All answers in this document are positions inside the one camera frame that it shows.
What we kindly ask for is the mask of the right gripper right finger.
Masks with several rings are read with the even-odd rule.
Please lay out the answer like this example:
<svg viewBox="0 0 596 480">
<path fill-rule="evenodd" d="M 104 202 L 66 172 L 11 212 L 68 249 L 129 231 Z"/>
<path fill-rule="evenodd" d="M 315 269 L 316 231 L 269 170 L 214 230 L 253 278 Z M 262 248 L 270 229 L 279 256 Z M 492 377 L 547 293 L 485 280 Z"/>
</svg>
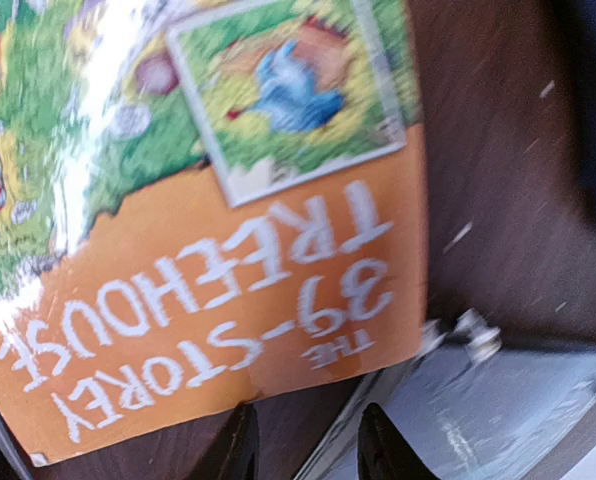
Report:
<svg viewBox="0 0 596 480">
<path fill-rule="evenodd" d="M 427 479 L 428 468 L 381 406 L 364 409 L 358 429 L 359 479 Z"/>
</svg>

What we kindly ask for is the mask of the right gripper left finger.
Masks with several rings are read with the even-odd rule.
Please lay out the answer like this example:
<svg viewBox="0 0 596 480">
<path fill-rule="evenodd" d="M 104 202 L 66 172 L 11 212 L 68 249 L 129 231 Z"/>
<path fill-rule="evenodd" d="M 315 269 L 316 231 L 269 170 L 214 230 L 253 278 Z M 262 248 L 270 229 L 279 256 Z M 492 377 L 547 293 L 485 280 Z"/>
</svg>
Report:
<svg viewBox="0 0 596 480">
<path fill-rule="evenodd" d="M 239 404 L 186 479 L 254 480 L 258 467 L 257 412 L 252 404 Z"/>
</svg>

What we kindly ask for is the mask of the orange 39-Storey Treehouse book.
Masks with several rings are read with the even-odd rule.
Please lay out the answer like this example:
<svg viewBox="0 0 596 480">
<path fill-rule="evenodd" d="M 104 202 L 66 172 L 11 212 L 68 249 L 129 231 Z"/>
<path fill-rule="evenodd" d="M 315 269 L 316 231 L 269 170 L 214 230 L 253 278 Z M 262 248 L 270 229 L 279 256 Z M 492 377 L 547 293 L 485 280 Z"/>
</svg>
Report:
<svg viewBox="0 0 596 480">
<path fill-rule="evenodd" d="M 402 1 L 0 1 L 0 415 L 46 467 L 413 357 Z"/>
</svg>

